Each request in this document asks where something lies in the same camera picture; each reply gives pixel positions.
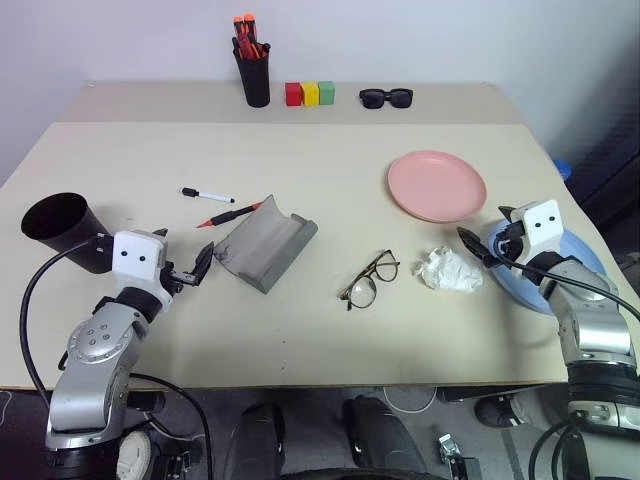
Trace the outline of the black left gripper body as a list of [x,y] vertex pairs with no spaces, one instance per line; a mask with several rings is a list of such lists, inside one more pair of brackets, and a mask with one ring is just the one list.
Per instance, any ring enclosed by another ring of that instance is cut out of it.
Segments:
[[180,293],[185,285],[198,286],[200,276],[192,272],[178,272],[174,269],[174,263],[166,261],[160,271],[160,283],[170,296]]

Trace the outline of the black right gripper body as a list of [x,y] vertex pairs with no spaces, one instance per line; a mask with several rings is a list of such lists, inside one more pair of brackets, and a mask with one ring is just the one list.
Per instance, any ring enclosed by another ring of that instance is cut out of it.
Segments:
[[504,225],[494,238],[494,251],[502,256],[520,256],[524,250],[524,224],[521,220]]

